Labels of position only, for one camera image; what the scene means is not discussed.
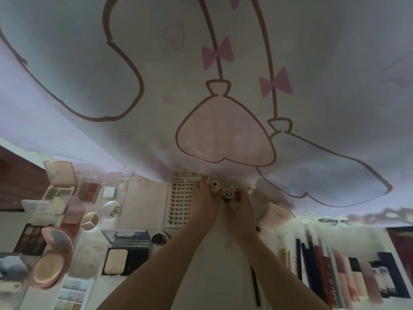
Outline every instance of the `desk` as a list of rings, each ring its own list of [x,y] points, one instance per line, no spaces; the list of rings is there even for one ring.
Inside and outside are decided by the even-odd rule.
[[[105,221],[101,228],[148,229],[152,235],[162,227],[167,185],[156,183],[142,177],[131,178],[128,182],[125,199],[121,202],[120,218]],[[96,211],[104,200],[98,199],[96,204],[86,205],[87,212]],[[225,228],[225,213],[221,207],[218,219],[209,234],[201,242],[188,271],[182,281],[173,310],[210,310],[210,309],[257,309],[252,288],[251,273],[245,271],[244,255],[238,245],[230,237]],[[328,240],[330,245],[344,254],[374,260],[377,251],[389,251],[395,256],[400,271],[413,296],[413,288],[388,234],[383,228],[371,226],[339,227],[319,223],[298,217],[277,231],[261,232],[265,244],[277,255],[281,248],[291,251],[292,271],[295,271],[295,238],[300,233],[304,237],[303,223]],[[168,230],[171,234],[176,229]],[[104,241],[100,231],[82,233],[84,239]],[[120,276],[102,276],[95,280],[86,310],[95,310],[100,303],[124,280]],[[23,300],[21,310],[52,310],[60,286],[48,291],[29,288]],[[355,303],[355,310],[365,309],[413,309],[411,299],[391,298],[385,300],[384,306],[377,306],[368,301]]]

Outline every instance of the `glitter eyeshadow palette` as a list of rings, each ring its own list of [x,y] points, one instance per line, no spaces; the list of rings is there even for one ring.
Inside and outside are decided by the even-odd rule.
[[[53,310],[84,310],[92,290],[93,279],[78,279],[65,276],[63,287],[54,305]]]
[[[47,245],[41,233],[44,227],[45,226],[26,224],[13,253],[42,255]]]

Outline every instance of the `eyeshadow palette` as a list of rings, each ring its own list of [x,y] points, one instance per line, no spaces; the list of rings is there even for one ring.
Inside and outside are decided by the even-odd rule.
[[[65,276],[63,287],[54,305],[53,310],[84,310],[92,290],[93,279],[78,279]]]
[[[41,233],[45,226],[26,224],[17,242],[13,253],[24,255],[42,255],[46,248],[46,241]]]
[[[96,201],[101,184],[83,182],[77,196],[81,201],[94,203]]]
[[[74,186],[70,188],[59,188],[59,187],[49,186],[42,200],[52,201],[54,197],[70,196],[74,190],[75,190]]]

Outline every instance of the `makeup compact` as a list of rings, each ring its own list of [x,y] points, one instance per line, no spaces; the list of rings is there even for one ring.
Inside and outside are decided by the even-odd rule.
[[[57,227],[44,227],[42,235],[52,249],[45,252],[28,274],[28,283],[43,290],[59,283],[69,268],[74,249],[73,240]]]
[[[83,202],[94,203],[96,201],[97,195],[99,193],[101,184],[83,182],[80,186],[77,196]]]
[[[54,197],[72,195],[78,183],[73,165],[66,161],[44,161],[50,186],[46,190],[42,200],[52,201]]]
[[[102,275],[129,276],[149,259],[151,238],[146,230],[102,229],[109,241]]]
[[[82,230],[88,233],[92,233],[99,228],[101,223],[102,220],[100,218],[100,215],[96,212],[91,212],[83,217],[82,222],[80,222],[80,227],[82,228]]]
[[[83,216],[85,214],[85,207],[77,196],[71,196],[65,216],[60,223],[59,229],[67,233],[71,238],[75,238],[79,231]]]
[[[41,232],[44,227],[45,226],[26,224],[13,253],[42,255],[47,245]]]

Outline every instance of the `outline drawing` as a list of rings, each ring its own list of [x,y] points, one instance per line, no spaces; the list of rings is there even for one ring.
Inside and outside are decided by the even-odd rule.
[[[103,8],[103,13],[102,13],[102,25],[103,25],[103,31],[106,36],[106,44],[112,48],[113,51],[115,51],[122,60],[126,62],[126,64],[132,69],[133,73],[135,74],[137,81],[139,82],[139,92],[135,99],[132,101],[130,106],[121,114],[117,116],[104,116],[104,117],[90,117],[86,116],[83,114],[80,114],[70,108],[63,100],[59,99],[55,94],[53,94],[49,89],[47,89],[41,82],[39,82],[36,77],[28,70],[28,62],[18,54],[18,52],[10,45],[8,40],[6,39],[4,33],[1,30],[0,27],[0,39],[3,40],[3,42],[6,44],[6,46],[12,51],[13,55],[16,57],[18,62],[21,64],[21,66],[24,68],[26,72],[42,87],[53,99],[55,99],[57,102],[59,102],[64,108],[66,108],[70,113],[76,115],[77,117],[80,117],[81,119],[84,119],[86,121],[90,122],[109,122],[109,121],[118,121],[122,118],[124,118],[133,108],[137,105],[137,103],[142,99],[143,93],[145,91],[144,83],[143,83],[143,78],[140,75],[138,69],[136,66],[133,64],[133,62],[129,59],[129,57],[119,48],[116,43],[113,41],[112,33],[110,30],[110,16],[112,13],[113,8],[115,7],[116,3],[119,0],[106,0],[104,8]]]
[[[205,18],[206,24],[207,24],[207,26],[208,26],[208,30],[209,30],[209,34],[210,34],[210,37],[211,37],[211,41],[212,41],[212,44],[213,44],[214,51],[218,53],[219,48],[218,48],[218,44],[217,44],[216,37],[215,37],[215,33],[214,33],[214,27],[213,27],[213,25],[212,25],[212,21],[211,21],[209,12],[208,12],[208,8],[207,8],[204,0],[198,0],[198,2],[199,2],[199,4],[200,4],[200,7],[201,7],[202,12],[203,12],[203,14],[204,14],[204,18]],[[381,197],[381,196],[389,193],[390,191],[392,191],[392,189],[393,189],[392,185],[391,185],[389,182],[387,182],[382,176],[380,176],[379,173],[376,172],[371,166],[367,165],[367,164],[364,163],[363,161],[360,161],[360,160],[355,159],[355,158],[353,158],[353,157],[349,157],[349,156],[341,155],[341,154],[339,154],[339,153],[335,153],[335,152],[330,151],[330,150],[328,150],[328,149],[326,149],[326,148],[324,148],[324,147],[322,147],[322,146],[319,146],[319,145],[317,145],[317,144],[315,144],[315,143],[313,143],[313,142],[311,142],[311,141],[309,141],[309,140],[306,140],[306,139],[304,139],[304,138],[302,138],[302,137],[300,137],[300,136],[298,136],[298,135],[295,135],[294,133],[292,133],[292,128],[293,128],[293,122],[292,122],[292,120],[289,119],[289,118],[286,118],[286,117],[279,117],[279,116],[278,116],[276,89],[281,89],[282,91],[284,91],[284,92],[287,93],[287,94],[292,94],[293,91],[292,91],[292,88],[291,88],[291,83],[290,83],[289,78],[288,78],[287,69],[286,69],[285,67],[281,68],[281,70],[280,70],[280,71],[278,72],[278,74],[275,76],[274,67],[273,67],[273,59],[272,59],[272,54],[271,54],[271,47],[270,47],[270,42],[269,42],[269,38],[268,38],[268,32],[267,32],[267,28],[266,28],[266,23],[265,23],[265,20],[264,20],[264,16],[263,16],[263,14],[262,14],[262,11],[261,11],[261,8],[260,8],[260,5],[259,5],[258,0],[250,0],[250,2],[251,2],[251,5],[252,5],[252,7],[253,7],[253,9],[254,9],[254,11],[255,11],[255,14],[256,14],[256,17],[257,17],[257,19],[258,19],[258,23],[259,23],[259,26],[260,26],[260,29],[261,29],[261,33],[262,33],[262,37],[263,37],[263,41],[264,41],[264,47],[265,47],[265,51],[266,51],[267,62],[268,62],[268,71],[269,71],[269,80],[266,80],[265,78],[262,78],[262,77],[260,78],[260,77],[259,77],[258,83],[260,84],[260,87],[261,87],[262,96],[263,96],[263,97],[266,97],[266,95],[267,95],[269,92],[271,92],[271,97],[272,97],[272,102],[273,102],[273,117],[270,118],[270,119],[268,119],[268,120],[267,120],[267,123],[268,123],[268,124],[271,126],[271,128],[274,130],[274,133],[272,133],[271,135],[268,135],[267,132],[265,131],[265,129],[262,127],[262,128],[263,128],[263,132],[266,134],[268,140],[271,142],[272,148],[274,149],[274,159],[273,159],[273,162],[272,162],[271,164],[266,165],[266,166],[271,166],[271,165],[273,165],[274,163],[276,163],[276,149],[275,149],[275,147],[274,147],[274,144],[273,144],[273,142],[272,142],[272,139],[273,139],[274,136],[276,136],[276,135],[284,132],[284,133],[286,133],[286,134],[288,134],[288,135],[290,135],[290,136],[292,136],[292,137],[295,137],[295,138],[297,138],[297,139],[299,139],[299,140],[301,140],[301,141],[303,141],[303,142],[305,142],[305,143],[307,143],[307,144],[309,144],[309,145],[311,145],[311,146],[314,146],[314,147],[317,148],[318,150],[322,150],[322,151],[324,151],[324,152],[326,152],[326,153],[328,153],[328,154],[331,154],[331,155],[334,155],[334,156],[337,156],[337,157],[341,157],[341,158],[344,158],[344,159],[349,159],[349,160],[351,160],[351,161],[353,161],[353,162],[358,163],[361,167],[363,167],[365,170],[367,170],[367,171],[369,172],[369,175],[372,175],[376,180],[379,181],[379,186],[380,186],[380,185],[383,185],[383,187],[384,187],[383,190],[384,190],[385,192],[384,192],[383,194],[381,194],[381,195],[375,196],[374,198],[370,198],[370,199],[368,199],[368,200],[363,200],[362,202],[358,202],[358,203],[351,204],[351,205],[336,206],[336,205],[326,204],[326,203],[323,203],[322,201],[317,200],[316,198],[314,198],[314,197],[313,197],[309,192],[307,192],[307,191],[304,192],[302,195],[292,195],[292,194],[287,193],[285,190],[283,190],[282,188],[276,186],[274,183],[270,182],[267,178],[265,178],[265,176],[262,174],[262,172],[261,172],[260,169],[259,169],[259,167],[264,167],[264,166],[257,166],[257,165],[255,165],[255,168],[256,168],[258,174],[259,174],[265,181],[267,181],[268,183],[270,183],[273,187],[281,190],[282,192],[286,193],[287,195],[289,195],[289,196],[291,196],[291,197],[293,197],[293,198],[305,198],[305,197],[309,197],[309,198],[311,198],[312,200],[314,200],[314,201],[316,201],[316,202],[318,202],[318,203],[320,203],[320,204],[322,204],[322,205],[324,205],[324,206],[333,207],[333,208],[346,208],[346,207],[351,207],[351,206],[354,206],[354,205],[359,205],[359,204],[368,202],[368,201],[370,201],[370,200],[379,198],[379,197]],[[228,87],[230,88],[231,83],[230,83],[229,81],[227,81],[227,80],[224,80],[224,78],[223,78],[223,70],[222,70],[222,65],[221,65],[221,58],[220,58],[219,54],[217,54],[217,56],[216,56],[216,64],[217,64],[217,70],[218,70],[219,80],[207,81],[206,84],[207,84],[208,90],[210,90],[210,89],[209,89],[209,86],[208,86],[209,82],[213,82],[213,81],[215,81],[215,82],[227,82],[227,83],[228,83]],[[229,92],[229,89],[228,89],[228,90],[225,92],[225,94],[224,94],[224,96],[225,96],[226,98],[230,98],[230,97],[227,95],[228,92]],[[178,142],[178,133],[179,133],[180,129],[182,128],[182,126],[185,124],[185,122],[188,120],[188,118],[189,118],[194,112],[196,112],[196,110],[199,109],[206,101],[208,101],[209,99],[213,98],[214,96],[215,96],[215,94],[211,93],[211,96],[209,96],[209,97],[205,98],[204,100],[202,100],[202,101],[184,118],[184,120],[183,120],[182,123],[179,125],[179,127],[178,127],[178,129],[177,129],[177,132],[176,132],[176,144],[177,144],[178,148],[179,148],[183,153],[188,154],[188,155],[190,155],[190,156],[197,157],[197,158],[199,158],[199,159],[201,159],[201,160],[203,160],[203,161],[206,161],[206,160],[203,159],[203,158],[201,158],[201,157],[199,157],[199,156],[195,156],[195,155],[189,154],[189,153],[185,152],[185,151],[181,148],[181,146],[179,145],[179,142]],[[241,106],[243,109],[245,109],[246,111],[248,111],[248,112],[250,113],[250,115],[254,118],[255,121],[258,121],[258,119],[257,119],[244,105],[242,105],[240,102],[238,102],[237,100],[235,100],[235,99],[233,99],[233,98],[230,98],[230,99],[232,99],[236,104],[238,104],[238,105]],[[210,162],[210,161],[209,161],[209,162],[210,162],[210,163],[219,163],[219,162],[221,162],[221,161],[223,161],[223,160],[230,160],[230,159],[223,158],[222,160],[220,160],[220,161],[218,161],[218,162]],[[238,161],[233,161],[233,160],[230,160],[230,161],[235,162],[235,163],[239,163],[239,164],[243,164],[243,165],[253,166],[253,165],[250,165],[250,164],[240,163],[240,162],[238,162]]]
[[[172,30],[175,29],[175,28],[178,28],[178,29],[180,30],[180,32],[181,32],[181,35],[182,35],[182,43],[180,43],[178,46],[176,46],[176,42],[177,42],[177,41],[175,41],[175,39],[172,39],[172,38],[167,37],[168,32],[169,32],[169,31],[172,31]],[[166,41],[168,41],[175,50],[180,50],[180,49],[182,49],[182,47],[185,45],[185,31],[184,31],[184,29],[183,29],[182,21],[179,22],[178,24],[172,24],[172,25],[169,25],[169,26],[165,27],[165,28],[163,29],[163,31],[162,31],[162,37],[163,37]]]

